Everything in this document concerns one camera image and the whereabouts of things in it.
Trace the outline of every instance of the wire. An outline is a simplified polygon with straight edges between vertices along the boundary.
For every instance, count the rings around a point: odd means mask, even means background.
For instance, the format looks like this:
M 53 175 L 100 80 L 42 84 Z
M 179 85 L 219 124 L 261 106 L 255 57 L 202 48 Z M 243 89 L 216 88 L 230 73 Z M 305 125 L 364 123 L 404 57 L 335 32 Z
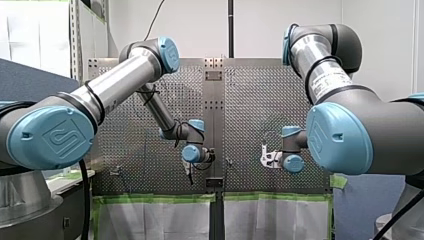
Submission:
M 280 149 L 278 151 L 275 151 L 274 159 L 272 159 L 272 164 L 274 164 L 274 162 L 278 162 L 277 161 L 278 152 L 281 152 L 281 158 L 283 158 L 283 150 Z
M 291 37 L 291 34 L 292 34 L 292 32 L 293 32 L 293 30 L 296 28 L 296 27 L 299 27 L 299 25 L 298 24 L 296 24 L 296 23 L 293 23 L 292 25 L 290 25 L 290 27 L 289 27 L 289 30 L 288 30 L 288 34 L 287 34 L 287 49 L 288 49 L 288 54 L 287 54 L 287 56 L 288 56 L 288 63 L 289 63 L 289 65 L 292 67 L 292 69 L 293 69 L 293 71 L 294 71 L 294 73 L 296 73 L 296 75 L 299 77 L 299 78 L 302 78 L 302 76 L 300 75 L 300 73 L 297 71 L 297 69 L 292 65 L 292 62 L 291 62 L 291 58 L 292 58 L 292 52 L 291 52 L 291 50 L 290 50 L 290 45 L 291 45 L 291 39 L 290 39 L 290 37 Z
M 149 31 L 147 32 L 146 37 L 144 38 L 144 40 L 143 40 L 143 41 L 146 41 L 146 40 L 147 40 L 147 38 L 149 38 L 150 31 L 152 31 L 153 24 L 155 23 L 156 18 L 157 18 L 157 16 L 158 16 L 159 11 L 160 11 L 160 9 L 161 9 L 161 7 L 162 7 L 162 4 L 163 4 L 164 2 L 165 2 L 165 0 L 162 0 L 162 2 L 160 2 L 159 7 L 158 7 L 158 9 L 156 10 L 155 16 L 153 17 L 152 23 L 150 23 Z
M 88 232 L 90 229 L 90 183 L 88 182 L 87 167 L 84 160 L 79 161 L 82 175 L 82 186 L 84 190 L 84 222 L 82 225 L 81 240 L 88 240 Z
M 192 175 L 192 172 L 191 172 L 191 166 L 189 165 L 188 166 L 188 180 L 190 181 L 190 185 L 193 185 L 194 184 L 194 182 L 193 182 L 193 175 Z
M 132 107 L 133 107 L 133 111 L 134 111 L 134 114 L 140 119 L 140 120 L 142 120 L 142 121 L 144 121 L 143 120 L 143 117 L 142 116 L 140 116 L 140 115 L 138 115 L 138 111 L 137 111 L 137 108 L 136 108 L 136 98 L 137 98 L 137 94 L 133 94 L 133 104 L 132 104 Z
M 375 235 L 375 237 L 373 238 L 373 240 L 380 240 L 384 234 L 386 234 L 386 232 L 405 214 L 407 213 L 409 210 L 411 210 L 411 208 L 413 208 L 415 206 L 415 204 L 417 204 L 419 201 L 421 201 L 421 199 L 424 198 L 424 189 L 421 190 L 417 195 L 415 195 L 414 198 L 412 198 L 408 204 L 406 204 L 399 212 L 397 212 L 392 219 L 390 219 L 390 221 L 388 223 L 386 223 L 386 225 L 384 225 L 384 227 Z
M 212 163 L 210 163 L 207 167 L 205 167 L 205 168 L 199 168 L 198 166 L 196 166 L 196 165 L 194 165 L 194 163 L 192 163 L 191 165 L 193 165 L 193 167 L 196 169 L 196 170 L 199 170 L 199 171 L 206 171 L 206 170 L 208 170 L 211 166 L 212 166 Z
M 123 167 L 120 167 L 118 169 L 118 172 L 117 172 L 118 177 L 119 177 L 119 179 L 121 179 L 122 185 L 124 185 L 125 193 L 127 193 L 128 195 L 131 195 L 132 194 L 131 186 L 128 186 L 127 180 L 124 177 L 124 172 L 123 172 L 122 168 Z
M 160 94 L 160 92 L 158 91 L 158 90 L 156 90 L 156 85 L 155 84 L 153 84 L 153 89 L 151 90 L 151 91 L 136 91 L 137 93 L 141 93 L 141 94 L 145 94 L 145 93 L 150 93 L 150 96 L 149 96 L 149 98 L 143 103 L 143 106 L 146 106 L 149 102 L 150 102 L 150 100 L 152 100 L 153 99 L 153 96 L 155 95 L 155 93 L 157 93 L 157 94 Z
M 177 131 L 175 132 L 175 145 L 174 145 L 174 148 L 177 148 L 178 144 L 180 143 L 180 136 L 183 134 L 183 128 L 182 128 L 182 123 L 180 122 L 180 120 L 178 119 L 174 119 L 174 120 L 178 124 Z

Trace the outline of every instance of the metal pole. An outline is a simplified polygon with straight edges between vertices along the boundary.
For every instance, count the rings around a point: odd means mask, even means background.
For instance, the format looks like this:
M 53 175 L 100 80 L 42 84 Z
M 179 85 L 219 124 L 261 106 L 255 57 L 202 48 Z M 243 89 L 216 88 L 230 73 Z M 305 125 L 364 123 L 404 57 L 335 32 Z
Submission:
M 234 0 L 228 0 L 228 41 L 229 58 L 234 58 Z

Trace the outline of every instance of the sticker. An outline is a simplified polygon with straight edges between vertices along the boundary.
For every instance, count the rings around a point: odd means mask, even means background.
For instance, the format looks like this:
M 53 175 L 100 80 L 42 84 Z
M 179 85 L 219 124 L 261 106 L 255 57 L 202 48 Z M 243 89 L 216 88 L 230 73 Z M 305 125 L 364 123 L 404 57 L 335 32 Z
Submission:
M 333 89 L 352 84 L 352 79 L 342 69 L 331 68 L 330 71 L 319 75 L 312 81 L 311 89 L 318 100 Z
M 107 107 L 105 107 L 105 114 L 109 114 L 118 106 L 117 100 L 114 100 L 113 103 Z

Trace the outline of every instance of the metal stand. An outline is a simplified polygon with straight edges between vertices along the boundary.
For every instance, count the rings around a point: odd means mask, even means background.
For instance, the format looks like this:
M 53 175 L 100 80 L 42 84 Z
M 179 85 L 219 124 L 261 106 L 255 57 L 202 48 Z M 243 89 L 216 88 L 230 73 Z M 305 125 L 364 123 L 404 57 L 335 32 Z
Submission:
M 80 81 L 82 84 L 82 52 L 81 52 L 81 33 L 80 33 L 80 15 L 79 15 L 79 1 L 80 0 L 71 0 L 70 1 L 70 27 L 71 27 L 71 66 L 72 66 L 72 78 Z
M 64 239 L 62 218 L 57 211 L 63 200 L 51 197 L 41 172 L 2 176 L 0 192 L 2 239 Z
M 223 137 L 224 137 L 224 111 L 225 111 L 225 74 L 224 59 L 205 58 L 203 91 L 204 119 L 206 124 L 205 136 L 210 147 L 215 148 L 216 160 L 209 177 L 205 180 L 205 186 L 209 193 L 215 193 L 215 202 L 210 205 L 210 232 L 209 239 L 225 239 L 224 226 L 224 176 L 222 169 Z

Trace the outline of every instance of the perforated metal panel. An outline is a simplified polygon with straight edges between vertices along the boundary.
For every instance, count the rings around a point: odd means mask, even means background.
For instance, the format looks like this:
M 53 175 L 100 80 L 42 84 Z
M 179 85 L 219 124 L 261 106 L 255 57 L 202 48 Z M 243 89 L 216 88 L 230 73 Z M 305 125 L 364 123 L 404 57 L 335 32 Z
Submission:
M 226 59 L 224 65 L 225 190 L 330 191 L 329 175 L 314 163 L 308 151 L 302 152 L 306 165 L 299 174 L 264 168 L 259 162 L 265 135 L 268 151 L 273 151 L 281 148 L 283 126 L 305 127 L 310 105 L 302 80 L 290 68 L 281 66 L 281 59 Z
M 96 77 L 117 61 L 92 63 L 90 76 Z M 201 59 L 183 60 L 178 73 L 165 75 L 156 84 L 162 100 L 181 121 L 202 118 L 202 66 Z M 94 194 L 205 192 L 204 173 L 194 172 L 190 185 L 180 160 L 183 144 L 174 148 L 174 141 L 159 138 L 156 122 L 137 95 L 107 116 L 97 136 L 103 167 L 94 179 Z
M 94 78 L 115 66 L 117 60 L 92 59 L 90 63 L 89 73 Z M 205 81 L 204 71 L 210 69 L 204 60 L 183 59 L 180 71 L 165 76 L 157 83 L 157 89 L 175 118 L 202 118 L 205 107 L 208 111 L 216 108 L 214 115 L 224 115 L 204 119 L 207 129 L 214 125 L 212 145 L 223 148 L 218 149 L 223 150 L 223 157 L 216 164 L 222 165 L 224 171 L 218 171 L 215 165 L 212 174 L 223 175 L 224 191 L 328 193 L 329 175 L 307 151 L 302 152 L 306 166 L 300 174 L 267 169 L 259 161 L 265 133 L 268 150 L 272 151 L 281 147 L 283 126 L 305 127 L 310 106 L 302 80 L 281 66 L 280 59 L 225 59 L 223 63 L 223 68 L 218 69 L 224 71 L 223 79 Z M 219 99 L 224 100 L 224 111 Z M 217 139 L 215 133 L 223 138 Z M 100 127 L 98 142 L 103 168 L 94 179 L 96 195 L 206 190 L 206 173 L 195 171 L 194 185 L 190 185 L 180 160 L 182 144 L 174 149 L 174 142 L 159 139 L 156 122 L 137 96 L 130 97 L 107 117 Z

